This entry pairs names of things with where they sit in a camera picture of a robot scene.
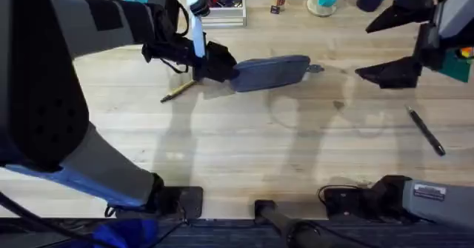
pen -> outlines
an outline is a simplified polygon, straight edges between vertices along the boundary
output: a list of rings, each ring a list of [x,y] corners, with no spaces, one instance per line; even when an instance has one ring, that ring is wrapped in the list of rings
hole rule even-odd
[[[160,101],[161,103],[164,103],[166,101],[169,101],[169,100],[172,100],[174,99],[176,96],[182,94],[185,90],[187,90],[189,87],[193,86],[194,84],[196,84],[197,81],[195,80],[191,80],[183,85],[181,85],[180,87],[174,89],[173,91],[171,91],[171,93],[168,93],[165,97],[163,97],[163,99]]]
[[[436,151],[436,153],[440,156],[446,155],[446,151],[444,151],[444,148],[442,145],[439,143],[439,141],[436,139],[436,137],[428,130],[427,125],[424,124],[423,120],[420,118],[420,116],[409,106],[405,106],[407,108],[408,114],[412,118],[412,120],[415,122],[416,126],[420,129],[420,131],[423,133],[424,137],[429,141],[433,149]]]

wooden table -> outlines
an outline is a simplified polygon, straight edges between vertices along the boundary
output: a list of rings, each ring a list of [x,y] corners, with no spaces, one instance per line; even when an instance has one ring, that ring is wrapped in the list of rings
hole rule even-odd
[[[306,0],[288,0],[280,15],[270,14],[270,2],[248,0],[246,28],[208,30],[208,39],[238,61],[308,55],[323,73],[253,93],[206,81],[160,104],[189,76],[159,60],[147,64],[140,47],[123,47],[75,61],[91,121],[166,184],[202,186],[204,218],[250,218],[262,198],[281,202],[289,215],[320,218],[319,187],[371,184],[387,174],[474,185],[474,83],[425,70],[415,90],[380,90],[354,73],[410,55],[416,24],[368,35],[364,28],[378,13],[361,12],[356,0],[340,0],[325,19],[310,15]],[[435,154],[405,104],[446,156]],[[6,170],[0,188],[47,217],[102,217],[105,208],[103,200]]]

label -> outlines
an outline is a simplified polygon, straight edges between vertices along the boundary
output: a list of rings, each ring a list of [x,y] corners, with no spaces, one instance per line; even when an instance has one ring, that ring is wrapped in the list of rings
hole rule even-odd
[[[446,188],[425,184],[415,184],[413,187],[413,195],[436,201],[444,201],[444,198],[446,197]]]

black pen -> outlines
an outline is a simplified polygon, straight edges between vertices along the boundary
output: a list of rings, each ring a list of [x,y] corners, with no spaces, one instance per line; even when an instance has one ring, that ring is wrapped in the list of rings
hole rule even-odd
[[[427,125],[424,124],[423,120],[420,118],[420,116],[409,106],[405,106],[407,108],[408,114],[412,118],[412,120],[415,122],[416,126],[420,129],[420,131],[423,133],[424,137],[428,139],[429,143],[433,147],[433,149],[436,151],[437,154],[440,156],[446,155],[446,151],[444,151],[444,148],[442,145],[439,143],[439,141],[436,139],[436,137],[428,130]]]

pencil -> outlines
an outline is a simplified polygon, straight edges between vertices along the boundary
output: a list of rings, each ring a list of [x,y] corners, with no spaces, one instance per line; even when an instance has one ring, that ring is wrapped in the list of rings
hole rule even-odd
[[[176,96],[182,94],[185,90],[196,84],[197,81],[191,80],[183,85],[181,85],[178,88],[175,88],[174,90],[171,91],[171,93],[168,93],[165,97],[163,97],[162,100],[160,100],[161,103],[164,103],[166,101],[174,99]]]

